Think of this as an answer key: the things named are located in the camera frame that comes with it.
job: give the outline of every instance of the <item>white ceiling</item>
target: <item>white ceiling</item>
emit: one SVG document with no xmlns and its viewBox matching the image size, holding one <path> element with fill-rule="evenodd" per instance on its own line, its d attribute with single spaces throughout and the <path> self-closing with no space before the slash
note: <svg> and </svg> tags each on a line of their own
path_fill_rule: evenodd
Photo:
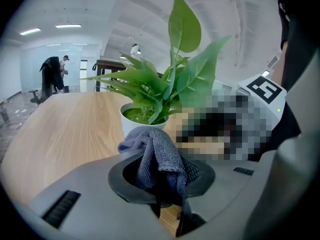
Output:
<svg viewBox="0 0 320 240">
<path fill-rule="evenodd" d="M 219 56 L 218 80 L 235 84 L 262 73 L 279 52 L 277 0 L 185 1 L 202 28 L 200 47 L 192 56 L 210 42 L 232 36 Z M 68 35 L 86 37 L 88 43 L 100 45 L 103 58 L 113 60 L 119 60 L 119 52 L 130 53 L 136 43 L 142 55 L 163 72 L 169 64 L 168 20 L 172 6 L 173 0 L 26 0 L 8 25 L 5 38 L 26 46 L 39 40 L 60 43 Z M 66 23 L 82 27 L 55 28 Z M 19 35 L 32 28 L 40 28 L 41 32 Z"/>
</svg>

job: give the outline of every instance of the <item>gray cloth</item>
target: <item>gray cloth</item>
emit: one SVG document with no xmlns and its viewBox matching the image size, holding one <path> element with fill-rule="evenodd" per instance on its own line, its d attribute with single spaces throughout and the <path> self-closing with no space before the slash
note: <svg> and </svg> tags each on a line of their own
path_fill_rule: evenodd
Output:
<svg viewBox="0 0 320 240">
<path fill-rule="evenodd" d="M 180 152 L 162 130 L 140 126 L 133 129 L 118 145 L 118 152 L 144 149 L 135 185 L 168 202 L 168 196 L 185 191 L 187 173 Z"/>
</svg>

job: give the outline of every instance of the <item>black jacket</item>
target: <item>black jacket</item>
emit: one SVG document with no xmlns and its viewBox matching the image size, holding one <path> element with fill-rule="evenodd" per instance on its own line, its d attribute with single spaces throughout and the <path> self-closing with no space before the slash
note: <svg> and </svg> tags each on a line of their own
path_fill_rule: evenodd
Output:
<svg viewBox="0 0 320 240">
<path fill-rule="evenodd" d="M 42 94 L 49 97 L 51 96 L 51 85 L 62 90 L 64 87 L 64 81 L 60 74 L 59 57 L 47 58 L 41 66 L 42 71 Z"/>
</svg>

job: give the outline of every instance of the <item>doorway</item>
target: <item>doorway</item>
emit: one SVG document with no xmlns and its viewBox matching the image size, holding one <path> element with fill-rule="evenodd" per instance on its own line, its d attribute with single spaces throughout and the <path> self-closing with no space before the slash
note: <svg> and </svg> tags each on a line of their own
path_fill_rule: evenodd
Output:
<svg viewBox="0 0 320 240">
<path fill-rule="evenodd" d="M 80 62 L 80 92 L 86 92 L 87 91 L 87 80 L 84 80 L 84 78 L 87 77 L 87 66 L 88 66 L 88 60 L 82 59 Z"/>
</svg>

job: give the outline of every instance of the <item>light wood tabletop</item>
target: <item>light wood tabletop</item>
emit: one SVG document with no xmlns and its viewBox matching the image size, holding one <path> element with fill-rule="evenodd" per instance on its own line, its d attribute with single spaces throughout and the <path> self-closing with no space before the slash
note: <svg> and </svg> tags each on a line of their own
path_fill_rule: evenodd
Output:
<svg viewBox="0 0 320 240">
<path fill-rule="evenodd" d="M 119 109 L 129 102 L 114 92 L 52 95 L 24 123 L 3 159 L 0 179 L 8 195 L 26 204 L 72 169 L 117 155 L 124 140 Z M 178 213 L 161 210 L 160 222 L 172 234 Z"/>
</svg>

